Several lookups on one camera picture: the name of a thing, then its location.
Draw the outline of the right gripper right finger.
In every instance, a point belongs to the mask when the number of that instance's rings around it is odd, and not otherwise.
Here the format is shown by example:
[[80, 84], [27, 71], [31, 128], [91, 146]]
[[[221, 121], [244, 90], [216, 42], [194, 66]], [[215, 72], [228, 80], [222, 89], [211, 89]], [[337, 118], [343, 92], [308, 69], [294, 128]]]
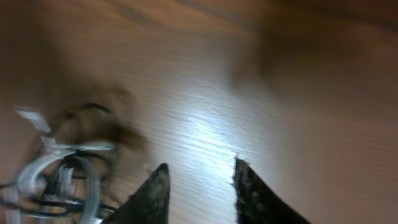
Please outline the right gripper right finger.
[[239, 158], [235, 158], [233, 186], [239, 224], [310, 224]]

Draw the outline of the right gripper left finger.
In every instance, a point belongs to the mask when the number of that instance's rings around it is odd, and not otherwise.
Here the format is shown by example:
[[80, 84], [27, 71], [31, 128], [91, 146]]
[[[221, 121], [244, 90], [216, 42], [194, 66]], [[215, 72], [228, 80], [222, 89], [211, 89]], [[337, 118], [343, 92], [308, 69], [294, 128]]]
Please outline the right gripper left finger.
[[168, 224], [169, 202], [169, 166], [162, 163], [124, 204], [103, 220], [103, 223]]

